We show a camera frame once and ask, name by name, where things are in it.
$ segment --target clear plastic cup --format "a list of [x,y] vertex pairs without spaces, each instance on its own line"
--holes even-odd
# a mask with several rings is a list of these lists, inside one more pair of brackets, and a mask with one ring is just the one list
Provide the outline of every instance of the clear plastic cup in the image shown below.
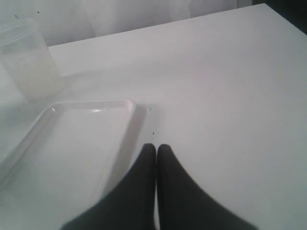
[[0,62],[29,102],[44,99],[63,86],[59,70],[32,19],[19,19],[0,27]]

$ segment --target plastic tray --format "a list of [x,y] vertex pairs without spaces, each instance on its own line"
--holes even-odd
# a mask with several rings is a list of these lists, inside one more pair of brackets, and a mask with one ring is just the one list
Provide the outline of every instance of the plastic tray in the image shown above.
[[124,100],[46,109],[0,170],[0,229],[56,230],[95,204],[116,180],[134,110]]

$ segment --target white curtain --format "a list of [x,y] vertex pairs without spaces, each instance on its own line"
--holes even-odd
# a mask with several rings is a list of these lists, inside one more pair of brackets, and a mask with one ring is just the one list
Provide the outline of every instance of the white curtain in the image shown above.
[[33,18],[57,45],[234,9],[237,0],[0,0],[0,23]]

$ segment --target table surface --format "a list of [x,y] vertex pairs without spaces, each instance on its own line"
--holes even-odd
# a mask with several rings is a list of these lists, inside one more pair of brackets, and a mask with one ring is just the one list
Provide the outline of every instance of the table surface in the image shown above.
[[[268,6],[49,49],[69,84],[48,103],[132,99],[146,112],[131,163],[143,143],[167,143],[259,229],[307,229],[307,37]],[[46,106],[21,111],[15,140]]]

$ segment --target container lid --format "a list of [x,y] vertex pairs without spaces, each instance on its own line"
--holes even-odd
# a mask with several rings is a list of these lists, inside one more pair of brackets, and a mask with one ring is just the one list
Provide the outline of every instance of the container lid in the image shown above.
[[0,46],[16,42],[37,29],[38,24],[32,19],[18,19],[0,26]]

